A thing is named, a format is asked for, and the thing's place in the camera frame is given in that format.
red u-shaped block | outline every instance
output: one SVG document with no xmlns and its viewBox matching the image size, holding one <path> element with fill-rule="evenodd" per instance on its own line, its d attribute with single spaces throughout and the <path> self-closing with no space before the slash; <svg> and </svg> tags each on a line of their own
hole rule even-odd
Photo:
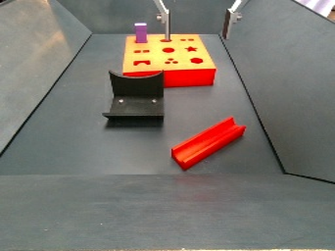
<svg viewBox="0 0 335 251">
<path fill-rule="evenodd" d="M 207 128 L 172 147 L 171 156 L 185 171 L 212 153 L 243 136 L 244 125 L 236 125 L 234 117 Z"/>
</svg>

black arch block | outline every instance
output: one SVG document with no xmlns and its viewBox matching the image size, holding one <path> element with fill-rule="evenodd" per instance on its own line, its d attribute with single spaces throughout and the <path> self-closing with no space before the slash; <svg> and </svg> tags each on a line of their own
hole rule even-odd
<svg viewBox="0 0 335 251">
<path fill-rule="evenodd" d="M 124 76 L 109 72 L 113 99 L 103 115 L 112 122 L 141 124 L 164 118 L 164 72 Z"/>
</svg>

wooden block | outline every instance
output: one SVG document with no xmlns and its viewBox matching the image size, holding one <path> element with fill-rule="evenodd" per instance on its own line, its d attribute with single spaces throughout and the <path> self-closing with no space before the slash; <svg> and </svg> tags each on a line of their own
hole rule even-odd
<svg viewBox="0 0 335 251">
<path fill-rule="evenodd" d="M 153 75 L 165 71 L 165 87 L 212 85 L 216 66 L 197 34 L 173 34 L 165 42 L 160 34 L 148 35 L 148 43 L 125 39 L 123 74 Z"/>
</svg>

circle-shaped hole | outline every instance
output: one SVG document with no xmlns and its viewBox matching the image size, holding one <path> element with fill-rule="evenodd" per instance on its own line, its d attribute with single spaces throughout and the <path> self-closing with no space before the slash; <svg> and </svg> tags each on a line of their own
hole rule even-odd
<svg viewBox="0 0 335 251">
<path fill-rule="evenodd" d="M 173 48 L 169 48 L 169 47 L 168 47 L 168 48 L 164 48 L 163 51 L 164 51 L 165 53 L 172 53 L 172 52 L 173 52 Z"/>
<path fill-rule="evenodd" d="M 191 59 L 191 62 L 192 62 L 193 64 L 201 64 L 204 61 L 203 61 L 201 59 L 199 59 L 199 58 L 192 58 L 192 59 Z"/>
</svg>

star-shaped hole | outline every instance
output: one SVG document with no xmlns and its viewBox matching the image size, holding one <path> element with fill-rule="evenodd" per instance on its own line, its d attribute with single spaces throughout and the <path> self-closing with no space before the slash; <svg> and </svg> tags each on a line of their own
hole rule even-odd
<svg viewBox="0 0 335 251">
<path fill-rule="evenodd" d="M 197 48 L 195 48 L 195 47 L 192 47 L 192 46 L 189 46 L 188 48 L 184 48 L 188 52 L 191 52 L 191 51 L 196 51 L 197 50 Z"/>
</svg>

